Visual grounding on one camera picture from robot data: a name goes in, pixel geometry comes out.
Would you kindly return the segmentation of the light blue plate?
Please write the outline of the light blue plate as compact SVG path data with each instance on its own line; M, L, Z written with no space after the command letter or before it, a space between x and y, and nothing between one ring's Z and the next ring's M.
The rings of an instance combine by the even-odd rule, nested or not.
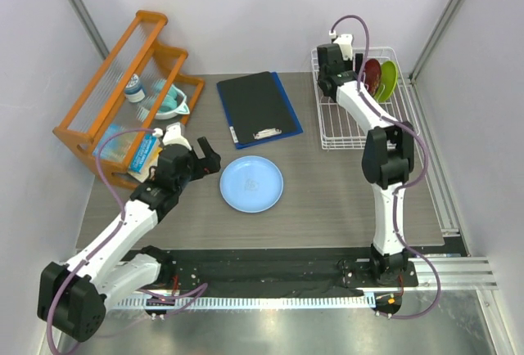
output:
M271 209L284 191L283 175L271 160L257 155L235 159L223 170L219 190L224 201L243 213Z

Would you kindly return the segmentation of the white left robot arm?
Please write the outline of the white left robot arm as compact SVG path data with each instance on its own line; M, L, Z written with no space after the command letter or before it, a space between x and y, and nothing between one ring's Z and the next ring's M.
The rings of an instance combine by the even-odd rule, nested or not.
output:
M144 286L164 289L173 282L173 256L154 246L140 249L127 263L120 260L178 204L189 182L220 170L221 157L207 139L197 142L203 157L185 138L165 138L156 166L133 191L122 213L74 257L43 269L37 315L46 322L48 336L58 329L85 342L120 300Z

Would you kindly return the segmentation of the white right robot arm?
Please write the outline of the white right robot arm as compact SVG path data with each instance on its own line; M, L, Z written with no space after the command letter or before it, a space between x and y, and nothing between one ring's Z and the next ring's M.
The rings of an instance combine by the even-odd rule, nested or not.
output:
M379 285L393 285L407 270L404 240L404 186L414 170L413 127L391 117L368 93L336 43L316 48L317 84L323 95L348 112L366 133L361 167L373 189L375 234L370 276Z

